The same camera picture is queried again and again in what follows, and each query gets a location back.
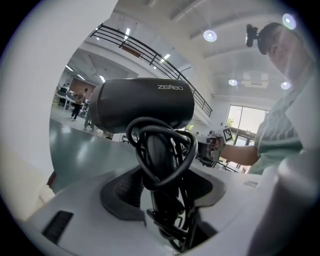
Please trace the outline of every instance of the green shirt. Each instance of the green shirt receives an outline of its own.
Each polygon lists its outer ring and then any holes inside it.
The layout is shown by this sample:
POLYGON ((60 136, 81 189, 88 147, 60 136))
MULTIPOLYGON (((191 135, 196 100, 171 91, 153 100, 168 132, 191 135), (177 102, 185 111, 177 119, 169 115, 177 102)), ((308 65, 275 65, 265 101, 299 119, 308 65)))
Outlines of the green shirt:
POLYGON ((262 174, 265 168, 278 165, 284 158, 299 153, 303 148, 297 132, 286 116, 287 109, 300 91, 291 91, 266 114, 254 140, 258 161, 251 166, 250 174, 262 174))

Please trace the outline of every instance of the black metal railing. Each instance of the black metal railing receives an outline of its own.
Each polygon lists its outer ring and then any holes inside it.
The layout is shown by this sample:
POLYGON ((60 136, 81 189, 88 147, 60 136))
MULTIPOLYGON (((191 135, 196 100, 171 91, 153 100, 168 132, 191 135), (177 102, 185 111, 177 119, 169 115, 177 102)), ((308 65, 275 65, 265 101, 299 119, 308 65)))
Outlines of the black metal railing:
POLYGON ((128 36, 124 32, 105 25, 100 25, 97 30, 94 30, 91 33, 90 37, 97 37, 118 45, 119 48, 122 48, 139 59, 147 62, 154 69, 159 70, 170 79, 186 81, 191 88, 194 102, 210 117, 212 109, 209 104, 188 81, 188 79, 168 60, 164 60, 164 57, 161 54, 134 37, 130 35, 128 36))

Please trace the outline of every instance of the gray floor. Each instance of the gray floor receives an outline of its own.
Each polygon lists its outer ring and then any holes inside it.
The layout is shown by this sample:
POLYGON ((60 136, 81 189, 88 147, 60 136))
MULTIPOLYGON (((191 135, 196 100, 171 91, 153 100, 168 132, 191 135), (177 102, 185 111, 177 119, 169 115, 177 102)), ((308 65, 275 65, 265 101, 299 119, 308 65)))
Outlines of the gray floor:
POLYGON ((49 140, 56 171, 52 188, 55 193, 77 180, 138 165, 131 145, 77 130, 53 119, 49 140))

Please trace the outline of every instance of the window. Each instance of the window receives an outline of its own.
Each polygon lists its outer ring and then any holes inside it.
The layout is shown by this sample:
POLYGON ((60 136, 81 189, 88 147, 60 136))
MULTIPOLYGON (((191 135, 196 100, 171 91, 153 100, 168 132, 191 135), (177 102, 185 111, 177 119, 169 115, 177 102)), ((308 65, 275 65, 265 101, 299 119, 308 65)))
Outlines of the window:
POLYGON ((238 129, 240 118, 241 118, 241 111, 242 111, 241 106, 231 105, 229 108, 229 114, 228 114, 228 118, 225 125, 238 129))
MULTIPOLYGON (((257 134, 259 125, 264 121, 269 111, 231 105, 225 126, 232 127, 232 140, 228 145, 247 146, 254 145, 254 137, 257 134)), ((242 166, 235 162, 230 162, 229 166, 241 173, 247 173, 249 166, 242 166)))
POLYGON ((239 129, 256 134, 265 116, 265 110, 243 107, 239 129))
POLYGON ((230 126, 243 131, 250 131, 256 134, 259 125, 264 121, 269 111, 231 105, 225 126, 230 126))

